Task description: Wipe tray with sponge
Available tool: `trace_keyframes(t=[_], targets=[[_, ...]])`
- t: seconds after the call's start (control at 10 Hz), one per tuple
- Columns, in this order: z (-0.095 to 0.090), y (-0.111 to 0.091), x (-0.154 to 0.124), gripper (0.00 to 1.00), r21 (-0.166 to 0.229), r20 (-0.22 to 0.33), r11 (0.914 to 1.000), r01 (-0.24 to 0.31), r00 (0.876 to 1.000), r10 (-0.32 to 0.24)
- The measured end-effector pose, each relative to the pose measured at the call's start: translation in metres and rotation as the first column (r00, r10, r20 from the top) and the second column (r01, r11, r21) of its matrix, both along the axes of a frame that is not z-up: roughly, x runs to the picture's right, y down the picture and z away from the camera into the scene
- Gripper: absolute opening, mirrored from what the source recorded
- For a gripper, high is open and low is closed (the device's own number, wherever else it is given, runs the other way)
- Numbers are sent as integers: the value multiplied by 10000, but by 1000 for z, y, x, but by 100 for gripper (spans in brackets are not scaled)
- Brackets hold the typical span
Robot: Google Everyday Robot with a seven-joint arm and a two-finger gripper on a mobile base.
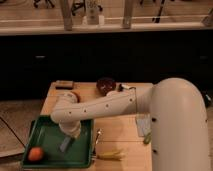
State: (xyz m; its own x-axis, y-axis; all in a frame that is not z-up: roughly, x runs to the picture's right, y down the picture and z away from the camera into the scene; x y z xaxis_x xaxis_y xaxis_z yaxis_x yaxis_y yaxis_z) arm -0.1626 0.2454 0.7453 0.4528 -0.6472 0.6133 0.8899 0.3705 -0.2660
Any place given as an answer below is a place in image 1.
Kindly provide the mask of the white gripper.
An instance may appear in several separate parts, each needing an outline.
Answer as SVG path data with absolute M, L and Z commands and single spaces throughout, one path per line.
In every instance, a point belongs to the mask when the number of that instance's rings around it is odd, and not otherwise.
M 63 133 L 72 138 L 77 138 L 81 133 L 81 123 L 79 121 L 62 123 L 59 127 Z

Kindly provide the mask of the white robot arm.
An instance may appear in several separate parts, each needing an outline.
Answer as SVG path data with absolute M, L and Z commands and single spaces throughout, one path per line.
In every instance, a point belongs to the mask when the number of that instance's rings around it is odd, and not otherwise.
M 211 171 L 205 103 L 185 79 L 168 78 L 82 103 L 66 93 L 57 99 L 51 119 L 70 134 L 80 120 L 145 113 L 151 117 L 152 171 Z

